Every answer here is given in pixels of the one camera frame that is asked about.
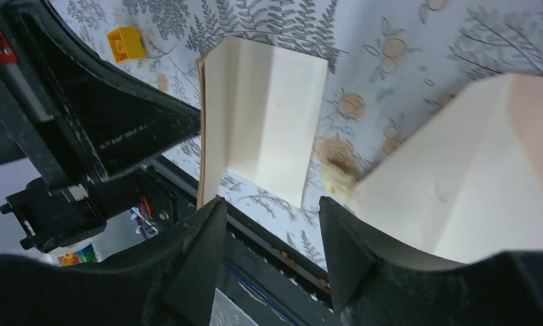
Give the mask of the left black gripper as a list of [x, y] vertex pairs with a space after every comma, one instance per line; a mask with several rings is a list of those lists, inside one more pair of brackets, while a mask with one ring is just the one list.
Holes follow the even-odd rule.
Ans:
[[101, 59], [49, 1], [0, 1], [0, 130], [60, 188], [197, 136], [200, 112]]

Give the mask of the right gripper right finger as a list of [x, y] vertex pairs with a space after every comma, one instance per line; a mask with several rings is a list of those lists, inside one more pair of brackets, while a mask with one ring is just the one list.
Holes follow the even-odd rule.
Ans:
[[543, 251], [461, 264], [360, 221], [330, 197], [319, 217], [343, 325], [543, 325]]

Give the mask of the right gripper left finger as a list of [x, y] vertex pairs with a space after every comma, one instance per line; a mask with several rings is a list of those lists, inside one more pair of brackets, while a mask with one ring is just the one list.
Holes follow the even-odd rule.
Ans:
[[226, 218], [226, 201], [214, 198], [99, 263], [0, 254], [0, 325], [208, 325]]

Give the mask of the beige lined letter paper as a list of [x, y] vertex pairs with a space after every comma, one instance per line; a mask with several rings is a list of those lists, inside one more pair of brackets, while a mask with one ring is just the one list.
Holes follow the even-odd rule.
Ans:
[[198, 62], [201, 168], [197, 204], [218, 192], [227, 170], [300, 207], [328, 62], [225, 37]]

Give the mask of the tan paper envelope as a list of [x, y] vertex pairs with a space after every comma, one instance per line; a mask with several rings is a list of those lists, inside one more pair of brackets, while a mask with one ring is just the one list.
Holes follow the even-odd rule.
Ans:
[[364, 223], [459, 263], [543, 250], [543, 77], [472, 82], [362, 179], [348, 205]]

